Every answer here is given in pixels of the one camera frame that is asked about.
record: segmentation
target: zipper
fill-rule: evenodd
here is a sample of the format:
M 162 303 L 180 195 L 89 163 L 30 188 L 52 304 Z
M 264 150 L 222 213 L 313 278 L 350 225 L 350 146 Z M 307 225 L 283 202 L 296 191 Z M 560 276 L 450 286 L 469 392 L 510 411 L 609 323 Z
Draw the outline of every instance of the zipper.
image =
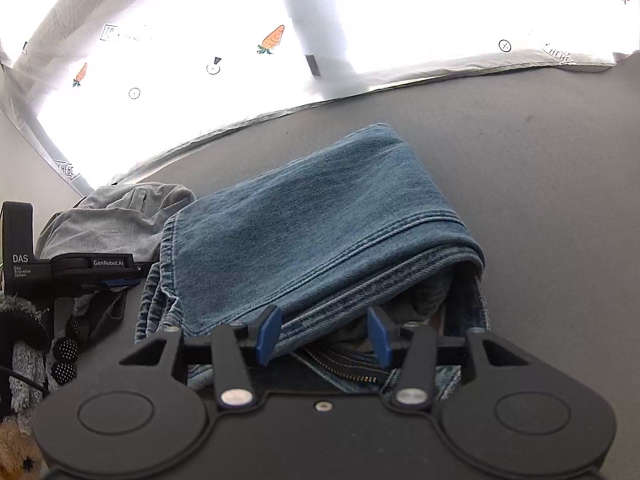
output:
M 305 354 L 307 354 L 309 357 L 311 357 L 311 359 L 317 364 L 319 365 L 321 368 L 323 368 L 324 370 L 332 373 L 334 376 L 340 378 L 340 379 L 344 379 L 347 381 L 351 381 L 352 383 L 360 383 L 360 384 L 375 384 L 378 385 L 380 384 L 380 378 L 374 377 L 374 376 L 368 376 L 368 375 L 363 375 L 363 374 L 349 374 L 346 372 L 343 372 L 341 370 L 338 370 L 336 367 L 327 364 L 326 362 L 324 362 L 323 359 L 321 359 L 318 355 L 316 355 L 314 352 L 312 352 L 309 348 L 301 348 L 301 350 L 303 350 L 305 352 Z

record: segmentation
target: black mount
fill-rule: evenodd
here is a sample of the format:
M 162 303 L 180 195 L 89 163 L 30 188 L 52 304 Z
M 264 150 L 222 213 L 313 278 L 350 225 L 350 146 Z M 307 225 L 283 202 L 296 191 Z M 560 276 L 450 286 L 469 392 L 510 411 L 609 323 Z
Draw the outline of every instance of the black mount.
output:
M 269 306 L 250 326 L 184 339 L 158 332 L 119 361 L 47 397 L 33 429 L 49 480 L 589 479 L 616 432 L 599 395 L 489 332 L 437 336 L 370 308 L 380 364 L 401 366 L 390 399 L 267 392 L 245 363 L 266 364 L 280 332 Z M 214 395 L 185 385 L 211 364 Z M 434 399 L 436 365 L 462 387 Z
M 33 206 L 4 202 L 2 261 L 4 293 L 27 300 L 77 298 L 114 286 L 135 285 L 152 265 L 136 263 L 132 254 L 69 253 L 50 260 L 33 254 Z

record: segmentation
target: brown plush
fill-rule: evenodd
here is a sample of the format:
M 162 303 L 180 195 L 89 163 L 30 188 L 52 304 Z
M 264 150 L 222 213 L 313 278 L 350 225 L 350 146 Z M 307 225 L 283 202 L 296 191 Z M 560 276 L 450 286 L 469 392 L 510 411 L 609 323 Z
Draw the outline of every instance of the brown plush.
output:
M 36 480 L 42 460 L 33 435 L 21 432 L 15 417 L 5 417 L 0 424 L 0 480 Z

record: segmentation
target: gray cloth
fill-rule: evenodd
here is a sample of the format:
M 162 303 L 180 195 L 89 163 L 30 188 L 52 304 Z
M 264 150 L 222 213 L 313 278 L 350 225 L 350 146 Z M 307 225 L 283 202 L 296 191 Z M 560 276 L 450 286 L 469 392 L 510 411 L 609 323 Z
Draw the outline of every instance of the gray cloth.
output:
M 53 215 L 38 238 L 35 256 L 131 253 L 137 262 L 158 260 L 164 222 L 196 200 L 178 184 L 103 186 L 78 206 Z
M 24 341 L 14 343 L 12 369 L 37 384 L 44 384 L 45 365 L 42 352 L 31 348 Z M 9 377 L 9 384 L 12 393 L 11 407 L 17 414 L 18 426 L 23 433 L 31 433 L 31 419 L 42 401 L 42 392 L 13 377 Z
M 0 310 L 21 310 L 39 320 L 41 313 L 33 304 L 17 296 L 5 296 L 0 291 Z M 43 384 L 46 376 L 43 352 L 31 348 L 22 340 L 13 344 L 11 369 L 38 384 Z M 31 433 L 31 418 L 42 400 L 42 393 L 31 388 L 21 380 L 9 377 L 11 391 L 11 409 L 17 415 L 18 425 L 23 433 Z

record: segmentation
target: black cable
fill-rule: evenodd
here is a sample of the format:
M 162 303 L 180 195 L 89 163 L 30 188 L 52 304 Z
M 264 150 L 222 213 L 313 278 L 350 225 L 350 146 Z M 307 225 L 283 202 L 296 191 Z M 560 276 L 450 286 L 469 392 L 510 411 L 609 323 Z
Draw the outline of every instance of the black cable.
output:
M 0 365 L 0 374 L 2 373 L 7 374 L 11 377 L 14 377 L 19 381 L 22 381 L 23 383 L 28 384 L 31 388 L 35 388 L 36 390 L 42 392 L 43 397 L 46 397 L 47 395 L 49 395 L 49 391 L 44 386 L 38 383 L 35 383 L 34 381 L 25 377 L 24 375 L 20 375 L 18 372 L 14 372 L 13 370 L 11 370 L 11 368 L 6 368 Z

